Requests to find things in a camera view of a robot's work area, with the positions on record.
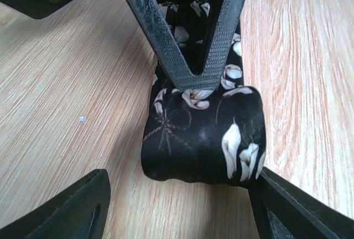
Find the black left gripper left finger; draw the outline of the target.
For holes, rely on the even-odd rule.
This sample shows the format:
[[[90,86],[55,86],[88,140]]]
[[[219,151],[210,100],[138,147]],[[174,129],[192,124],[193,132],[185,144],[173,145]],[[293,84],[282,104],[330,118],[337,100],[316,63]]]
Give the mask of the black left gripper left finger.
[[[1,238],[102,238],[110,198],[107,170],[95,169],[2,228]]]

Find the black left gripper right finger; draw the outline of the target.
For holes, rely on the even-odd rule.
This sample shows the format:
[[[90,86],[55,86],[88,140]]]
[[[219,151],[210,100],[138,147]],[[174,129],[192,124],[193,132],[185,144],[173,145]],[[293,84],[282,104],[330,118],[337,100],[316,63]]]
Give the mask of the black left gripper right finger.
[[[353,219],[266,167],[248,194],[260,238],[353,238]]]

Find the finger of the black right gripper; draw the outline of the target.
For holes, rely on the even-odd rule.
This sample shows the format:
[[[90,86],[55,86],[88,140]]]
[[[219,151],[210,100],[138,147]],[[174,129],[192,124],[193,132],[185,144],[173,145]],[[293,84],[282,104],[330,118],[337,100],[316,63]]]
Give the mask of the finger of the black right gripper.
[[[169,29],[159,5],[187,4],[194,0],[126,0],[144,31],[162,68],[176,88],[218,88],[233,34],[245,0],[207,0],[211,4],[201,54],[192,71]]]

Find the black white floral tie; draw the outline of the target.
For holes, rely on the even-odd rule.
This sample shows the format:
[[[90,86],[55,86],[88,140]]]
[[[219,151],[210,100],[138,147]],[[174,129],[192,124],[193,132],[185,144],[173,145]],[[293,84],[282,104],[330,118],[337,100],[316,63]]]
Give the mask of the black white floral tie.
[[[266,157],[263,104],[243,80],[236,27],[216,90],[179,90],[161,66],[154,74],[141,165],[154,180],[247,188]]]

